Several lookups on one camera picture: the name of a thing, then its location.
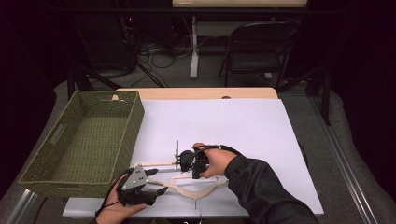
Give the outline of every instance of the black jacket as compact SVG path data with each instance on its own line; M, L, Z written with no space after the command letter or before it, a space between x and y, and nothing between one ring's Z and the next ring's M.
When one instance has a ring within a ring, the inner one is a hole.
M318 223L304 203L291 196L265 161L236 156L227 166L228 188L255 224Z

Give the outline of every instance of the woven basket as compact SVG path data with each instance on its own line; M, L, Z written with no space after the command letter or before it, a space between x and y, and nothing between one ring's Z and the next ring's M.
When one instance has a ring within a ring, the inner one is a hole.
M143 116L138 91L76 91L20 184L44 197L104 197L130 165Z

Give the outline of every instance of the table leg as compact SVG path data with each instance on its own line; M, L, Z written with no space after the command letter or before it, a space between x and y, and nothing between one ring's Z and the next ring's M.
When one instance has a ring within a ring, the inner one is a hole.
M190 78L198 78L198 44L197 44L197 21L192 17L192 58Z

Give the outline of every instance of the black chair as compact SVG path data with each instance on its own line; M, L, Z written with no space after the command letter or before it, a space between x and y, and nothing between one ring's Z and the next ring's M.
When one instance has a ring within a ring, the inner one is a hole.
M283 78L289 54L299 31L292 21L254 22L231 34L219 77L225 65L224 86L229 73L278 73L276 88Z

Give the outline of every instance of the white paper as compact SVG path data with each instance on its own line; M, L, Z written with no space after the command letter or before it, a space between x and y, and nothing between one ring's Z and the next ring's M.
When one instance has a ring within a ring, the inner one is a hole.
M143 106L145 116L131 164L174 160L177 140L179 153L191 150L196 142L226 145L246 157L267 161L290 194L306 203L314 214L323 214L281 100L161 100L143 101ZM175 175L180 172L158 173L153 179L170 181ZM184 180L183 185L198 190L212 180L188 181ZM70 199L64 216L91 217L101 203L98 199ZM225 185L199 199L197 208L203 217L248 216ZM199 217L199 214L193 199L169 189L153 206L134 217Z

